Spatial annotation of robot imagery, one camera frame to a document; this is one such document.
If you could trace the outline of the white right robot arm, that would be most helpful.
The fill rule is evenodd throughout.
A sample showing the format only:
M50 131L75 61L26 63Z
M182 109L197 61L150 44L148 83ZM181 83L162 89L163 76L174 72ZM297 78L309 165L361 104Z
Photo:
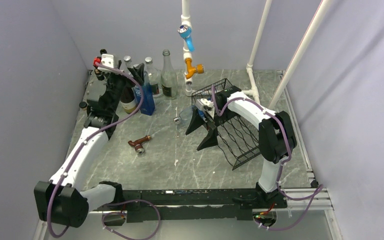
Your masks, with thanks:
M273 192L280 187L281 169L297 145L289 114L260 105L235 85L222 89L212 85L193 97L186 135L201 127L206 129L198 151L230 138L227 146L237 148L233 168L262 156L257 182L261 190L255 194L255 200L260 207L269 207L275 201Z

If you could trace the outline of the tall clear open-neck bottle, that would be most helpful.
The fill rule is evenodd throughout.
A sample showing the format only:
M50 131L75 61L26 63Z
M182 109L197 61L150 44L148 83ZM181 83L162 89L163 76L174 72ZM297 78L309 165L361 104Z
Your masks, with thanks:
M168 49L162 51L163 68L161 71L161 86L163 95L174 100L178 96L178 77L172 66L171 53Z

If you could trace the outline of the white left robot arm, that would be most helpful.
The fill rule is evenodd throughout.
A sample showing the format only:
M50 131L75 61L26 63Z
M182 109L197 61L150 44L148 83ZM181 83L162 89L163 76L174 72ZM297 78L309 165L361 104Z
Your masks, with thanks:
M92 163L122 122L117 109L124 90L139 83L122 70L101 63L94 71L97 80L89 88L77 143L57 172L49 180L39 181L33 190L39 219L49 225L78 228L89 212L104 205L117 210L125 200L120 183L102 181L86 191L82 186Z

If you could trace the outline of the clear bottle dark label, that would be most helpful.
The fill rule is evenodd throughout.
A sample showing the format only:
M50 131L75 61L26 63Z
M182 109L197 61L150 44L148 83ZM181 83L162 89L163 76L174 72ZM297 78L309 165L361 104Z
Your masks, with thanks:
M123 61L124 61L125 66L126 66L127 69L133 68L132 58L131 58L130 55L125 55L123 57Z

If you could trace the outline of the brown gold-capped wine bottle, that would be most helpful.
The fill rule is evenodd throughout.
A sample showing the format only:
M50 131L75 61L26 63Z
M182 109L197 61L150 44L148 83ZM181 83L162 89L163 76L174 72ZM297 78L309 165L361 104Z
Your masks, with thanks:
M120 97L120 102L123 110L130 114L137 108L137 101L132 88L126 87Z

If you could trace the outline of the clear black-capped bottle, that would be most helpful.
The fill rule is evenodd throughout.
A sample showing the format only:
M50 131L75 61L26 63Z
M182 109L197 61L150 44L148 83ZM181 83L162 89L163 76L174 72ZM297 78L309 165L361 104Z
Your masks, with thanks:
M98 81L103 81L103 80L105 80L105 78L106 78L106 77L105 77L105 74L104 74L101 70L95 68L95 69L93 70L93 72L95 73L95 76L96 76L96 78L97 78Z

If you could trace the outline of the clear blue bottle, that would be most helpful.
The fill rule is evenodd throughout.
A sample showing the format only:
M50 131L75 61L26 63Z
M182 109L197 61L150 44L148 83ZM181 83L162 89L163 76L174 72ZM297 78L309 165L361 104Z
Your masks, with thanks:
M183 109L174 119L176 125L189 125L190 123L205 123L205 115L201 109L196 106L190 106Z
M155 102L152 93L151 84L149 81L148 73L145 71L143 74L144 83L141 86L143 94L140 89L135 85L132 90L137 103L143 98L142 105L140 106L140 112L144 115L152 116L155 111Z

